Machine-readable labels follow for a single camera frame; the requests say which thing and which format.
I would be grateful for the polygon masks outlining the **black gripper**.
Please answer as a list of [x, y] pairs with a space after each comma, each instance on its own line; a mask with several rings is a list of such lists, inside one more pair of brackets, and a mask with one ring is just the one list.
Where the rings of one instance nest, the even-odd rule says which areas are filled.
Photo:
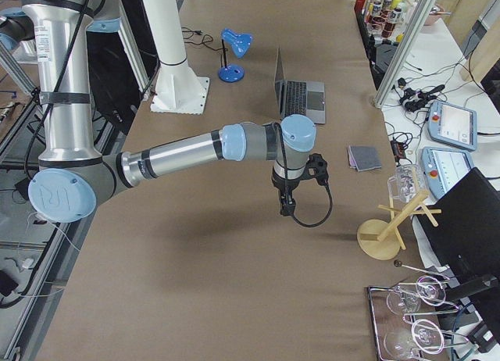
[[299, 176], [295, 173], [293, 177], [288, 177], [290, 171], [284, 170], [277, 172], [273, 170], [271, 181], [273, 186], [278, 190], [280, 199], [280, 214], [282, 216], [293, 216], [295, 214], [296, 202], [293, 198], [293, 190], [295, 190], [301, 181], [309, 179], [307, 170], [303, 170]]

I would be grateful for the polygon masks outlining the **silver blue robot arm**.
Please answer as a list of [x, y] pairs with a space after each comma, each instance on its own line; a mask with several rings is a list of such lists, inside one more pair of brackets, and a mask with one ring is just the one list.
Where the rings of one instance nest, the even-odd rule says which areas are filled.
[[142, 181], [214, 161], [246, 159], [273, 162], [281, 211], [291, 213], [292, 190], [306, 176], [316, 139], [316, 125], [308, 117], [236, 123], [140, 152], [103, 155], [93, 138], [87, 34], [119, 29], [119, 0], [21, 2], [34, 25], [45, 133], [40, 170], [28, 196], [46, 220], [71, 223]]

